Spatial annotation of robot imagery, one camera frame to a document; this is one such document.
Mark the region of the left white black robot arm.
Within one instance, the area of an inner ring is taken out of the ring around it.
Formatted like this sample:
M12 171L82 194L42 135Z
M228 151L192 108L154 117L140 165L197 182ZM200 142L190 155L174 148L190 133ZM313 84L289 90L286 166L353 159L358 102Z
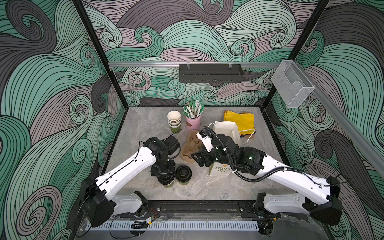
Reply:
M88 177L83 180L79 195L80 209L91 227L98 227L110 217L121 214L143 216L149 202L140 192L121 196L117 193L146 168L151 169L151 176L156 177L161 185L171 186L176 178L172 154L180 148L174 136L164 140L151 137L141 142L138 151L113 170L95 179Z

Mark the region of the green paper coffee cup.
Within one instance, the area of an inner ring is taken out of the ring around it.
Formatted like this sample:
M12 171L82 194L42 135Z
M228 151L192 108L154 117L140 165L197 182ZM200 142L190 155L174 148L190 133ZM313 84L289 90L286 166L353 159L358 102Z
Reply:
M179 182L179 184L181 184L182 186L186 186L186 185L188 185L188 184L190 183L190 181L179 181L179 180L178 180L178 182Z

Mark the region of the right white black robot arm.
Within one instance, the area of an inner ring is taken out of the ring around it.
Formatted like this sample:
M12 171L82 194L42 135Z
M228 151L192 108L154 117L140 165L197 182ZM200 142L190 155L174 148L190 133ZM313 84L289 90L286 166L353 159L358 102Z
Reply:
M231 137L217 134L209 127L203 127L197 138L202 141L203 148L191 157L200 167L221 163L245 182L271 180L295 191L285 195L260 193L256 208L269 214L305 214L331 226L339 224L343 213L339 199L342 182L337 178L324 179L306 174L256 148L240 147Z

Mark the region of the white paper takeout bag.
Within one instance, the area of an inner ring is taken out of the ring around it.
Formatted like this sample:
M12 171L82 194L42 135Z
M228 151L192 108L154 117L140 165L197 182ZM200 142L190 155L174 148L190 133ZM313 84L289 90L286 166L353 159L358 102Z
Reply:
M230 121L214 122L211 124L214 125L213 130L216 134L224 134L225 136L233 140L238 147L242 147L243 145L245 145L249 141L251 136L255 133L254 129L240 131L237 124ZM248 139L246 141L241 140L240 134L246 133L249 133L249 135L247 135ZM227 178L231 174L231 167L227 160L223 160L224 157L226 157L225 154L222 154L221 159L219 159L219 157L214 157L214 162L209 166L209 176Z

